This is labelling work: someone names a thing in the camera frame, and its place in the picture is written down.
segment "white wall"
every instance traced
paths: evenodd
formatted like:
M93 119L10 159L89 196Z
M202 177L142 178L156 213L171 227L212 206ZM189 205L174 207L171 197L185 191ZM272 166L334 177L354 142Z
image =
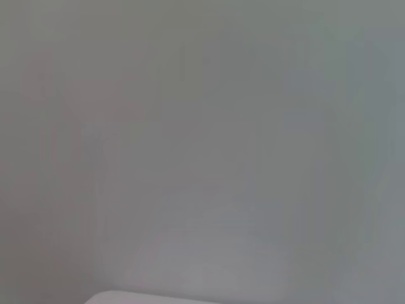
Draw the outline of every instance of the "white wall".
M0 290L403 303L404 5L1 3Z

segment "wall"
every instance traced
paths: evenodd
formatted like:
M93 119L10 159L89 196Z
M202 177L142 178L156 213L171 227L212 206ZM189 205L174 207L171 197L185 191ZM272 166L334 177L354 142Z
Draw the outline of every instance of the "wall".
M388 2L3 2L4 296L402 303Z

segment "gray wall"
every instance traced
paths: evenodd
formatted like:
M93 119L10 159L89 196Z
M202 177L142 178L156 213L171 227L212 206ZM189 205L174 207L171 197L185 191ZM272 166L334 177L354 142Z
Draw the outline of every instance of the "gray wall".
M404 303L404 11L3 1L0 297Z

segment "white object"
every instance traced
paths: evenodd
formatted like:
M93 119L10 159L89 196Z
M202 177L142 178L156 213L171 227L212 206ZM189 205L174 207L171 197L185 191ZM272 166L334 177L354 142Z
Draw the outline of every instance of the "white object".
M212 304L149 294L128 293L124 291L105 291L96 294L85 304Z

